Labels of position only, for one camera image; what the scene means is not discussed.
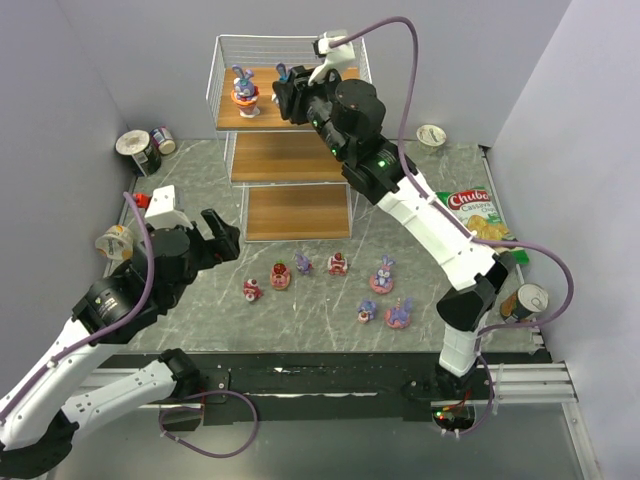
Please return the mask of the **purple bunny red bow toy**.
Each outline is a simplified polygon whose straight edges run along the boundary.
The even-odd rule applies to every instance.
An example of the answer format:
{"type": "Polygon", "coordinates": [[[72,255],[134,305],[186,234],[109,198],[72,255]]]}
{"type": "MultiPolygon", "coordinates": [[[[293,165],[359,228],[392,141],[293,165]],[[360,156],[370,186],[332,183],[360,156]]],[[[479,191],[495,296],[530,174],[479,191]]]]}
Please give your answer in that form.
{"type": "Polygon", "coordinates": [[[300,252],[295,253],[296,269],[300,274],[308,275],[313,270],[311,260],[300,252]]]}

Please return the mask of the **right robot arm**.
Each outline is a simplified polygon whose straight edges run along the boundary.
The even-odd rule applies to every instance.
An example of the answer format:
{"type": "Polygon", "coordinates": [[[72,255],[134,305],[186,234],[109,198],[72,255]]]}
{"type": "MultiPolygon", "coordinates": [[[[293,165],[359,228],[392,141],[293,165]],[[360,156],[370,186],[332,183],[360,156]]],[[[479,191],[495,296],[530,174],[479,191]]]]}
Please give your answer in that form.
{"type": "Polygon", "coordinates": [[[273,82],[280,116],[293,125],[310,125],[349,185],[397,220],[444,271],[450,288],[436,305],[445,323],[438,369],[447,380],[462,383],[478,363],[479,332],[515,260],[476,243],[415,164],[382,135],[386,107],[372,84],[342,79],[335,69],[319,83],[311,74],[296,66],[273,82]]]}

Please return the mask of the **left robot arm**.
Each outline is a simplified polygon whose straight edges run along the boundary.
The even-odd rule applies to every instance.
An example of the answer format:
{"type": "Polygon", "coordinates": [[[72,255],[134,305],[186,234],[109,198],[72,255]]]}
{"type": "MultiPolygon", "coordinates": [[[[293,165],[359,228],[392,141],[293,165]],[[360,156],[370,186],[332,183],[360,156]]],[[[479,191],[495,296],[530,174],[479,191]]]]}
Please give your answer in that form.
{"type": "Polygon", "coordinates": [[[90,287],[43,358],[2,397],[2,476],[39,477],[110,421],[146,403],[195,393],[199,370],[179,348],[92,393],[77,391],[98,366],[175,308],[199,272],[238,258],[239,229],[212,209],[201,215],[210,239],[194,222],[146,226],[132,257],[90,287]]]}

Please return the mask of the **pink bear roll cake toy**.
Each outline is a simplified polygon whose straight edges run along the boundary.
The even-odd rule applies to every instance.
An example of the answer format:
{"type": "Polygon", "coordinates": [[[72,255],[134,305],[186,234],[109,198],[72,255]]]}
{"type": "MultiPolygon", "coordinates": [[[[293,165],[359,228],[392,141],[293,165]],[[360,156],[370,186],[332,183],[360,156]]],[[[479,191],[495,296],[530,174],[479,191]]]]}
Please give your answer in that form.
{"type": "Polygon", "coordinates": [[[259,287],[257,280],[249,278],[244,282],[243,295],[248,302],[254,302],[260,299],[264,293],[259,287]]]}

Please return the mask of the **pink bear strawberry donut toy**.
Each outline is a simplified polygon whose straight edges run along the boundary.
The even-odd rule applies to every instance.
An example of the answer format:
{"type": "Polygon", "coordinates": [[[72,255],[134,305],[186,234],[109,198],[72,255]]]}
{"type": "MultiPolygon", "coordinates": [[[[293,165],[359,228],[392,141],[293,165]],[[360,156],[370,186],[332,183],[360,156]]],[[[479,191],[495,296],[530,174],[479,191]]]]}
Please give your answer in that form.
{"type": "Polygon", "coordinates": [[[291,270],[280,260],[273,265],[269,279],[275,290],[286,290],[291,282],[291,270]]]}

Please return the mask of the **tipped paper cup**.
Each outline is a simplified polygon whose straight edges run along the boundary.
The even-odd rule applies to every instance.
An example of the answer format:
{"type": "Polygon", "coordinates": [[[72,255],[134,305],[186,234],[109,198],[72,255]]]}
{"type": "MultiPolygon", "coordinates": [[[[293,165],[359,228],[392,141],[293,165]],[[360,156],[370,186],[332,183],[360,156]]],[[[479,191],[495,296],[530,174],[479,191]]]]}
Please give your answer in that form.
{"type": "Polygon", "coordinates": [[[134,242],[135,236],[128,227],[113,225],[95,240],[94,246],[109,260],[126,261],[133,255],[134,242]]]}

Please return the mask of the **strawberry cake slice toy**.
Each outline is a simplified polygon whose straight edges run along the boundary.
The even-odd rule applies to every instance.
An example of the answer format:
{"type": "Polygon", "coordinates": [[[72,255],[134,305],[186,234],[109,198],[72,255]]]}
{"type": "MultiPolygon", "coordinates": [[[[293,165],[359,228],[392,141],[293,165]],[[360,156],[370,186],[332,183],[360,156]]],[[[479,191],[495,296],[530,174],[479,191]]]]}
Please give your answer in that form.
{"type": "Polygon", "coordinates": [[[341,252],[336,252],[329,257],[327,270],[330,275],[345,276],[347,274],[348,262],[341,252]]]}

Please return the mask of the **dark paper cup white lid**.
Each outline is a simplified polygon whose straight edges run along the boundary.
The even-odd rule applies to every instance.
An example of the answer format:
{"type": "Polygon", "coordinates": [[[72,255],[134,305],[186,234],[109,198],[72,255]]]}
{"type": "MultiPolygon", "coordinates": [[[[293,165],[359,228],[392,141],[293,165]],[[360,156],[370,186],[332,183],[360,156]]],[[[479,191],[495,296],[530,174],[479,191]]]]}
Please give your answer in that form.
{"type": "Polygon", "coordinates": [[[153,175],[161,166],[159,151],[147,131],[136,129],[122,134],[115,143],[115,149],[138,177],[153,175]]]}

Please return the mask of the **white yogurt cup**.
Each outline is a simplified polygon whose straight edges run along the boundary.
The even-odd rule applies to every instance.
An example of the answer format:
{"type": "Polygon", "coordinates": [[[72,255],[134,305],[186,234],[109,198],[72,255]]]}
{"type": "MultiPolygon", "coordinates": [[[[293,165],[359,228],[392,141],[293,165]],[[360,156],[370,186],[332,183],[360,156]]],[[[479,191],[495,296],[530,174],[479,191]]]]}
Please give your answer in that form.
{"type": "Polygon", "coordinates": [[[421,125],[416,131],[416,138],[421,147],[429,152],[440,149],[447,142],[445,131],[433,124],[421,125]]]}

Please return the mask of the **blue white small can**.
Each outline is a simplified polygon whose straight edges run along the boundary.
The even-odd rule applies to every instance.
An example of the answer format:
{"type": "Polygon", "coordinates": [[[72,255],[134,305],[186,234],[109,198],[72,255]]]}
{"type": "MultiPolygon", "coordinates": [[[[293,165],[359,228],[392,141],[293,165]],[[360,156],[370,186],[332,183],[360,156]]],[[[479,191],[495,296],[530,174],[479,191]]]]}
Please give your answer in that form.
{"type": "Polygon", "coordinates": [[[161,155],[170,155],[176,150],[176,142],[166,126],[152,129],[149,135],[161,155]]]}

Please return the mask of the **small purple bunny cupcake toy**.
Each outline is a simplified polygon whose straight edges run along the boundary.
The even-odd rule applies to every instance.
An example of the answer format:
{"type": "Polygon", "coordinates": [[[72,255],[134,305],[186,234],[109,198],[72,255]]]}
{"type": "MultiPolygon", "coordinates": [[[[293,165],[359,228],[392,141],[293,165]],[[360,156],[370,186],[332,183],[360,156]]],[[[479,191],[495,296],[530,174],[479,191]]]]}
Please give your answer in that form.
{"type": "Polygon", "coordinates": [[[372,300],[363,300],[358,309],[358,321],[361,324],[366,324],[373,320],[376,316],[377,304],[372,300]]]}

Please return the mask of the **purple bunny on pink donut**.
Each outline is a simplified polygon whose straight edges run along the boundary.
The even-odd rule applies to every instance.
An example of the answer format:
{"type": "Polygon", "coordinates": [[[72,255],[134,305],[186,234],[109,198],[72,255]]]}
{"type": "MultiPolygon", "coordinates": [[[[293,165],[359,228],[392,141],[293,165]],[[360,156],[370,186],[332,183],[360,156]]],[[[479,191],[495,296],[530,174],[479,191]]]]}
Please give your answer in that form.
{"type": "Polygon", "coordinates": [[[369,279],[369,286],[375,293],[384,295],[392,291],[394,280],[391,274],[391,267],[394,264],[394,259],[388,255],[382,256],[382,265],[369,279]]]}

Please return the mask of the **purple bunny candle donut toy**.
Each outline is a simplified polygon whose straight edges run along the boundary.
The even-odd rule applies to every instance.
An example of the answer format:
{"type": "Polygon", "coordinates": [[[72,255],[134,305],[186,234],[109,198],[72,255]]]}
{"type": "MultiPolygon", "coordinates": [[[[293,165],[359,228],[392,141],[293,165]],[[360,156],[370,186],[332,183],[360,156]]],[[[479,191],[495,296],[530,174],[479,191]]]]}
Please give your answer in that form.
{"type": "Polygon", "coordinates": [[[411,311],[413,308],[413,299],[398,298],[395,305],[385,312],[385,323],[391,329],[404,329],[411,324],[411,311]]]}

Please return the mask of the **green chips bag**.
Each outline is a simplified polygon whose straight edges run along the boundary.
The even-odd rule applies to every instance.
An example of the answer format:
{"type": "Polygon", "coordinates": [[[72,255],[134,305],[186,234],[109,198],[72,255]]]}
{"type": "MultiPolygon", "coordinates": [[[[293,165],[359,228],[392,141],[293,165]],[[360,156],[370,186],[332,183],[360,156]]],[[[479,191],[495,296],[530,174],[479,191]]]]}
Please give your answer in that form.
{"type": "Polygon", "coordinates": [[[490,241],[516,241],[516,237],[504,223],[489,192],[482,186],[466,190],[437,192],[438,198],[476,237],[490,241]]]}

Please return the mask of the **tin can orange label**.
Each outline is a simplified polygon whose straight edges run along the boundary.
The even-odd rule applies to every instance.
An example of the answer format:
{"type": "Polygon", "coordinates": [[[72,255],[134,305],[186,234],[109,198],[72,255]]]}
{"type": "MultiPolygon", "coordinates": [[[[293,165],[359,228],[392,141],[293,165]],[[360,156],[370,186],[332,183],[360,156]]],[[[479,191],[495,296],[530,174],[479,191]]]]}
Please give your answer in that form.
{"type": "Polygon", "coordinates": [[[526,283],[502,302],[499,313],[506,323],[519,323],[543,313],[548,302],[549,295],[543,287],[526,283]]]}

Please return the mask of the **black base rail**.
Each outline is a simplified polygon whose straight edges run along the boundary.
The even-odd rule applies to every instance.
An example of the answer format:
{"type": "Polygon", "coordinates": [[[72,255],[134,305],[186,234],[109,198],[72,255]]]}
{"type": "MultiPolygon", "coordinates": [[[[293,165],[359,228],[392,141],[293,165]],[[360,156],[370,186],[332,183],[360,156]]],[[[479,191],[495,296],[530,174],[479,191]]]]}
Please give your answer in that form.
{"type": "Polygon", "coordinates": [[[434,353],[193,353],[198,370],[164,404],[201,406],[207,426],[259,419],[430,422],[439,403],[488,399],[480,366],[460,380],[434,353]]]}

